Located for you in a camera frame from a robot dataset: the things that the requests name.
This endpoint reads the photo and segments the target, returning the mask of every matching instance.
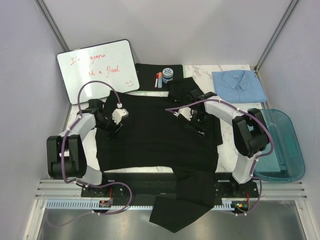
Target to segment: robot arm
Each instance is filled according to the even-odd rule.
[[[216,101],[205,101],[192,106],[191,108],[181,108],[175,113],[177,117],[183,116],[187,119],[189,128],[196,129],[198,133],[205,134],[197,126],[197,120],[201,119],[204,114],[211,114],[222,119],[233,128],[233,139],[236,149],[238,150],[238,159],[232,177],[238,185],[247,183],[252,179],[253,171],[256,165],[256,156],[259,155],[268,145],[269,139],[263,129],[257,122],[249,116],[244,115],[229,106],[219,103],[221,100],[213,92],[197,96],[196,93],[190,93],[192,102],[205,99]],[[266,123],[260,110],[254,108],[245,111],[256,117],[265,127]]]
[[[87,165],[82,141],[94,128],[105,130],[109,138],[115,138],[122,126],[121,120],[129,115],[124,108],[117,108],[112,113],[111,119],[107,119],[102,115],[103,105],[104,103],[99,99],[89,100],[89,107],[82,111],[80,121],[70,131],[65,142],[64,167],[66,176],[76,177],[85,183],[94,185],[101,183],[102,172]],[[62,179],[62,139],[67,130],[58,136],[50,136],[46,141],[48,173],[54,179]]]

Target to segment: metal floor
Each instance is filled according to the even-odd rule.
[[[88,210],[47,209],[52,224],[63,224]],[[43,218],[38,240],[305,240],[294,201],[261,201],[248,216],[209,211],[172,233],[149,222],[150,210],[98,216],[89,214],[64,227],[52,228]]]

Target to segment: shirt collar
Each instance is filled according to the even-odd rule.
[[[239,87],[242,90],[246,90],[247,85],[251,79],[248,71],[244,71],[244,75],[242,77],[242,79],[239,79],[238,81],[232,77],[229,73],[229,71],[225,71],[222,75],[222,79],[226,82],[226,84],[229,85],[230,88],[235,89],[236,86],[239,85]]]

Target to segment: jar lid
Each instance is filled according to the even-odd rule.
[[[163,74],[164,78],[168,79],[174,75],[174,71],[171,68],[167,67],[167,68],[163,69],[162,74]]]

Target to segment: red wire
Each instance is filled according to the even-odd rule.
[[[246,192],[246,201],[245,201],[245,203],[244,203],[244,204],[246,204],[247,202],[249,202],[249,199],[250,199],[250,195],[249,195],[249,193],[248,193],[248,192]]]

